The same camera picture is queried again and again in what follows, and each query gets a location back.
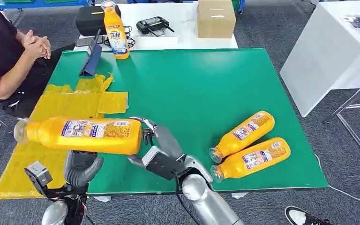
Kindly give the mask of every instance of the green table mat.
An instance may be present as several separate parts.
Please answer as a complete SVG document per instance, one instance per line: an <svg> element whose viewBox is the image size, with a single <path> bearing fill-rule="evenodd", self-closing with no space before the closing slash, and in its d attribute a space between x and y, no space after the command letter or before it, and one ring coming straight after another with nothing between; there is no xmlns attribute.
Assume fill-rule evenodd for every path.
<svg viewBox="0 0 360 225"><path fill-rule="evenodd" d="M63 53L50 83L74 89L86 52ZM197 157L209 170L208 148L232 128L259 110L275 118L271 132L257 142L284 138L290 157L240 179L213 183L217 191L272 188L326 188L317 163L284 88L264 49L131 51L126 60L103 52L97 73L112 72L108 91L127 91L126 118L139 115L169 128L185 153ZM142 145L142 156L148 146ZM125 156L99 154L102 169L90 182L89 194L172 193L167 181L130 164Z"/></svg>

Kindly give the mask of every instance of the sneaker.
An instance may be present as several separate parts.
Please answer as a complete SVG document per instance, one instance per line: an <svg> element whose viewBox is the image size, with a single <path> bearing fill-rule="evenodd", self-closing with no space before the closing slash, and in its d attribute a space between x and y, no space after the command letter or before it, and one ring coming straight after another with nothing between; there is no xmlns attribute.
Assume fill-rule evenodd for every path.
<svg viewBox="0 0 360 225"><path fill-rule="evenodd" d="M293 225L333 225L329 220L320 220L308 212L295 206L285 208L285 216Z"/></svg>

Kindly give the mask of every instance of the black case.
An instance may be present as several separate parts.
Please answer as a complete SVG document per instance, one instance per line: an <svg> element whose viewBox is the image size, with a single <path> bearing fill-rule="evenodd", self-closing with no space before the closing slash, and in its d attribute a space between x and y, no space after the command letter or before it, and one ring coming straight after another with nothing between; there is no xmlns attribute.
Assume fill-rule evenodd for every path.
<svg viewBox="0 0 360 225"><path fill-rule="evenodd" d="M115 6L116 13L121 17L119 7ZM98 29L101 30L100 35L107 34L104 26L104 11L100 6L82 7L78 11L75 20L79 33L83 36L94 36Z"/></svg>

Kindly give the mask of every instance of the cardboard box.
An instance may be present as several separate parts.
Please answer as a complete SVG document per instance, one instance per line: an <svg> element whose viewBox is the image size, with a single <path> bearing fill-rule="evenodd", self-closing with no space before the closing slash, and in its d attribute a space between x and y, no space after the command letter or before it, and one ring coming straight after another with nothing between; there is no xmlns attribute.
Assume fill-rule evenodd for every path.
<svg viewBox="0 0 360 225"><path fill-rule="evenodd" d="M235 26L231 0L199 0L197 26L199 38L231 38Z"/></svg>

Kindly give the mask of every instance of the tide bottle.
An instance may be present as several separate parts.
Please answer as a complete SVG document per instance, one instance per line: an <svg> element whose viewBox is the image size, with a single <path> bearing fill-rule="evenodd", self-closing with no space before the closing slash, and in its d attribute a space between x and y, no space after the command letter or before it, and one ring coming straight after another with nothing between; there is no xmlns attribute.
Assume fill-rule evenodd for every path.
<svg viewBox="0 0 360 225"><path fill-rule="evenodd" d="M129 57L128 41L122 19L115 11L115 3L111 0L104 1L101 8L104 10L104 26L114 57L118 60L127 59Z"/></svg>
<svg viewBox="0 0 360 225"><path fill-rule="evenodd" d="M244 149L210 169L216 182L226 178L241 178L287 159L291 149L282 138L275 137Z"/></svg>
<svg viewBox="0 0 360 225"><path fill-rule="evenodd" d="M274 124L274 117L268 112L259 111L255 113L225 134L216 147L210 148L210 158L214 162L220 163L224 157L241 151L270 132Z"/></svg>
<svg viewBox="0 0 360 225"><path fill-rule="evenodd" d="M133 155L140 147L142 127L132 119L51 117L42 122L20 120L14 135L20 143L39 142L52 149Z"/></svg>

